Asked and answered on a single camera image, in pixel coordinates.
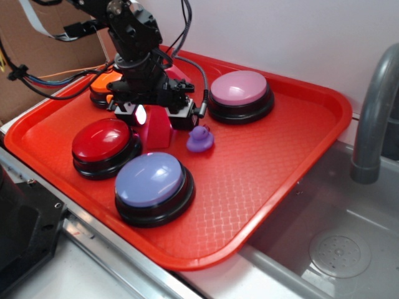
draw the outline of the sink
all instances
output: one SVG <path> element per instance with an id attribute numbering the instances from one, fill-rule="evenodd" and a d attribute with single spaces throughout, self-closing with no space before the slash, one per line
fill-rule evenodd
<path id="1" fill-rule="evenodd" d="M 362 185 L 351 156 L 337 141 L 247 244 L 333 298 L 398 298 L 399 163 Z"/>

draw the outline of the purple button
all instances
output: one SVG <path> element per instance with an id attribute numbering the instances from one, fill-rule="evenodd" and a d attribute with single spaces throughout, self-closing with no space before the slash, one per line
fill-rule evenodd
<path id="1" fill-rule="evenodd" d="M 166 153 L 143 154 L 118 173 L 115 191 L 128 206 L 151 207 L 171 197 L 181 186 L 179 161 Z"/>
<path id="2" fill-rule="evenodd" d="M 246 105 L 260 99 L 267 90 L 266 79 L 250 70 L 238 70 L 217 78 L 211 86 L 212 97 L 227 106 Z"/>

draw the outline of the orange wire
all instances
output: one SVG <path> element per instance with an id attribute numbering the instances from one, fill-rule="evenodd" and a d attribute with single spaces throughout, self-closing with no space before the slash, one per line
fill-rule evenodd
<path id="1" fill-rule="evenodd" d="M 104 65 L 105 65 L 105 64 L 98 65 L 98 66 L 96 66 L 96 67 L 85 67 L 85 68 L 83 68 L 83 69 L 66 70 L 65 72 L 60 72 L 60 73 L 56 73 L 56 74 L 52 74 L 52 75 L 41 76 L 41 77 L 38 77 L 38 78 L 40 78 L 40 79 L 45 79 L 45 78 L 55 77 L 55 76 L 63 75 L 63 74 L 69 74 L 69 73 L 73 73 L 73 72 L 80 72 L 80 71 L 82 71 L 82 70 L 93 70 L 93 69 L 98 69 L 99 67 L 103 67 Z"/>

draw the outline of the red tray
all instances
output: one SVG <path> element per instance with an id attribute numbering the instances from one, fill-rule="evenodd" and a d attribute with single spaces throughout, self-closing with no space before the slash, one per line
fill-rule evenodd
<path id="1" fill-rule="evenodd" d="M 196 54 L 181 54 L 203 66 L 209 84 L 227 72 L 250 70 Z M 184 62 L 176 65 L 196 85 L 192 97 L 199 104 L 203 89 L 200 73 Z M 352 118 L 349 102 L 331 89 L 260 73 L 269 82 L 276 101 L 267 117 L 238 126 L 224 125 L 206 116 L 201 124 L 208 125 L 215 136 L 211 150 L 190 153 L 185 147 L 186 131 L 174 131 L 168 149 L 151 150 L 177 157 L 193 174 L 197 188 L 191 207 L 161 227 L 137 229 L 126 225 L 114 204 L 115 179 L 89 181 L 73 168 L 71 144 L 75 135 L 89 123 L 114 117 L 113 113 L 95 108 L 88 92 L 72 101 L 49 100 L 35 108 L 12 126 L 5 144 L 162 267 L 209 267 L 245 243 Z M 75 92 L 84 82 L 73 84 L 62 95 Z M 140 129 L 144 143 L 146 129 Z"/>

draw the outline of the purple rubber duck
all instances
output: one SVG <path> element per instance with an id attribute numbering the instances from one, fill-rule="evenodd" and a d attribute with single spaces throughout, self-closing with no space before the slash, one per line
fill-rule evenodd
<path id="1" fill-rule="evenodd" d="M 194 153 L 206 151 L 213 146 L 214 136 L 208 126 L 196 126 L 190 133 L 187 141 L 187 148 Z"/>

